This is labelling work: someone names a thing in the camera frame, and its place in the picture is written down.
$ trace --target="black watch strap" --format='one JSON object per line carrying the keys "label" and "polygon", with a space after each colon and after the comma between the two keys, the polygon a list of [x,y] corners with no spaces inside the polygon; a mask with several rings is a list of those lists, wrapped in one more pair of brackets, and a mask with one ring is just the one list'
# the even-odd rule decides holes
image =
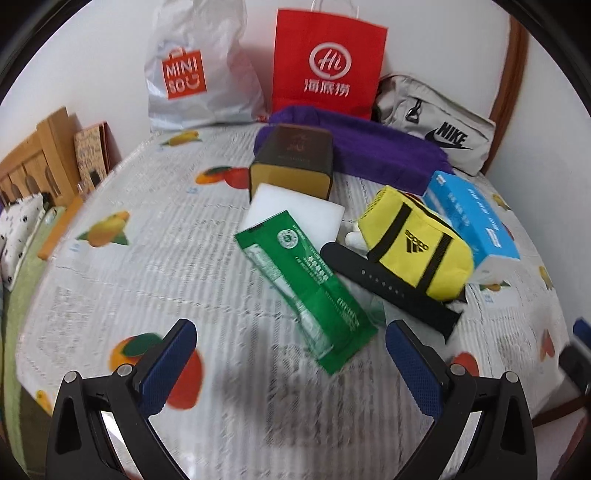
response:
{"label": "black watch strap", "polygon": [[341,244],[327,243],[320,255],[333,271],[426,323],[446,341],[462,315],[419,292],[382,264],[371,263]]}

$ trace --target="green blanket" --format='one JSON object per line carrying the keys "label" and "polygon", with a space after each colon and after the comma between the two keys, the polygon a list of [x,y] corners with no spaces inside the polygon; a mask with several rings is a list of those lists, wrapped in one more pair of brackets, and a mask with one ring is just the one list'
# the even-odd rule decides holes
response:
{"label": "green blanket", "polygon": [[12,292],[4,291],[2,315],[2,344],[4,345],[2,399],[4,404],[1,410],[4,412],[4,425],[12,454],[31,478],[43,477],[50,418],[21,388],[17,380],[15,352],[31,298],[46,267],[46,262],[37,257],[37,252],[63,212],[64,209],[58,207],[57,216],[52,222],[49,224],[46,222],[48,216],[41,222],[22,262]]}

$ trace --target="nike waist bag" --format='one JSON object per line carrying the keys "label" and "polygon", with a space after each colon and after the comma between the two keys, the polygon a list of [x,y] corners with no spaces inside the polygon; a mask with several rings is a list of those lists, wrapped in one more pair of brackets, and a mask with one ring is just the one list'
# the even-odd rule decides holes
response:
{"label": "nike waist bag", "polygon": [[380,83],[377,98],[381,123],[424,138],[443,149],[452,167],[476,175],[491,149],[495,123],[407,75]]}

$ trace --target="blue gripper pad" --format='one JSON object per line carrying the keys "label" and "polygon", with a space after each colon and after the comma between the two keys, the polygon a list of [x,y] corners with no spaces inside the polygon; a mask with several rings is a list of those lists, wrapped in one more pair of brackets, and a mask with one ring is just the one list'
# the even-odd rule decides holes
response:
{"label": "blue gripper pad", "polygon": [[574,323],[573,333],[576,338],[581,340],[591,350],[591,326],[585,322],[584,318],[581,317]]}
{"label": "blue gripper pad", "polygon": [[139,410],[148,418],[160,413],[178,376],[197,344],[197,330],[187,321],[172,341],[164,347],[156,363],[141,383]]}
{"label": "blue gripper pad", "polygon": [[386,348],[394,360],[414,401],[424,415],[437,420],[443,411],[443,392],[435,375],[406,334],[391,322],[386,328]]}

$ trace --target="white pillow with black dots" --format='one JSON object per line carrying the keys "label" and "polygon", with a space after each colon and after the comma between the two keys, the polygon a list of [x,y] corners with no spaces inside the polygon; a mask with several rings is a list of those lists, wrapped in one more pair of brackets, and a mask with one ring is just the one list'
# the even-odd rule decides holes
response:
{"label": "white pillow with black dots", "polygon": [[0,214],[0,245],[3,246],[0,270],[2,283],[8,291],[14,288],[22,261],[44,215],[40,193],[18,199]]}

